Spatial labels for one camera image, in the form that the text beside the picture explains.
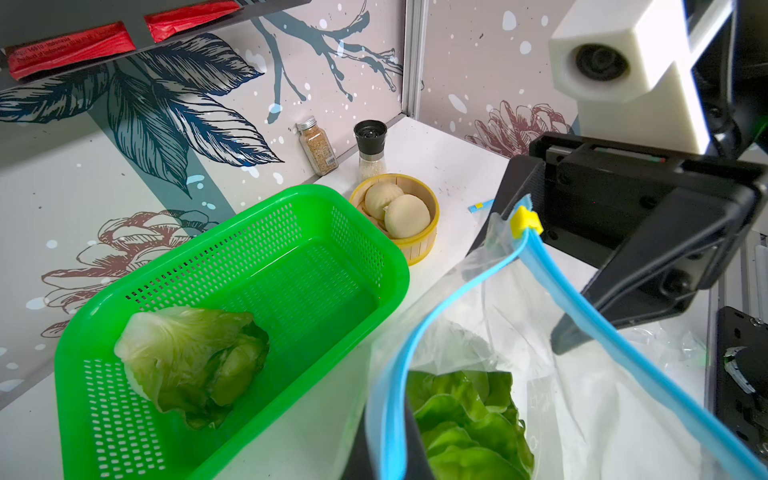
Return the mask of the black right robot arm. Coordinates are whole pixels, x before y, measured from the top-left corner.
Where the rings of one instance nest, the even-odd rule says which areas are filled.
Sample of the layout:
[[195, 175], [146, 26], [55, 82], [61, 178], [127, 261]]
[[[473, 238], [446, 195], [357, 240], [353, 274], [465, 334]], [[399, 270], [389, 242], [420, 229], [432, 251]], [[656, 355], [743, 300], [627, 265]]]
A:
[[482, 140], [507, 169], [493, 210], [530, 196], [552, 247], [593, 266], [585, 299], [617, 330], [684, 313], [767, 204], [767, 5], [577, 1], [549, 42], [579, 130], [502, 110]]

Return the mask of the clear zipper bag blue seal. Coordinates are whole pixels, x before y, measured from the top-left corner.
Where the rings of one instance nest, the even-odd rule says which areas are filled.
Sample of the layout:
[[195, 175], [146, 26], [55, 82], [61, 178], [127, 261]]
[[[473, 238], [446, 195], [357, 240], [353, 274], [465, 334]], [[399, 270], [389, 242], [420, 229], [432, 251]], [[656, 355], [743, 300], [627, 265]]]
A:
[[569, 282], [529, 197], [374, 337], [364, 407], [375, 479], [404, 479], [404, 410], [429, 333], [472, 333], [512, 373], [530, 479], [763, 479], [766, 466]]

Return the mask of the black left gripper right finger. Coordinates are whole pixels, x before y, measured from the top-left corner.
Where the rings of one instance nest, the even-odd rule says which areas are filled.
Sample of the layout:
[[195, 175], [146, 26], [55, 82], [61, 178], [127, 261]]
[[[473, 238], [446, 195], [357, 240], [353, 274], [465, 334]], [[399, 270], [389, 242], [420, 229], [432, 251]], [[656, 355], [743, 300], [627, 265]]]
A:
[[404, 479], [434, 480], [420, 431], [408, 402], [405, 402], [404, 421], [407, 447], [407, 470]]

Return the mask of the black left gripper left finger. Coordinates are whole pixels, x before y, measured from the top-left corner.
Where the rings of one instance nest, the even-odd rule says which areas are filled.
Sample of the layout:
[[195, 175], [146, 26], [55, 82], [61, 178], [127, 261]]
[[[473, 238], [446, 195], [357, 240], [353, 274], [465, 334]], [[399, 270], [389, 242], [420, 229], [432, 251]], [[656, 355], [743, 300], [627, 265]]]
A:
[[368, 442], [366, 437], [365, 415], [367, 407], [363, 408], [358, 427], [355, 432], [349, 455], [341, 480], [374, 480], [371, 459], [368, 451]]

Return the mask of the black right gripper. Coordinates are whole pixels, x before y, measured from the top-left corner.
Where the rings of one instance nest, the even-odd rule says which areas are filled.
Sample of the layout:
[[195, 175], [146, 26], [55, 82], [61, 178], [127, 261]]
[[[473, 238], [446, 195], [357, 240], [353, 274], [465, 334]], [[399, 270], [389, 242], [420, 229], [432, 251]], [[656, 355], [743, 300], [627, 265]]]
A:
[[545, 134], [509, 160], [492, 202], [530, 196], [546, 244], [595, 269], [588, 302], [617, 330], [684, 313], [767, 202], [760, 163]]

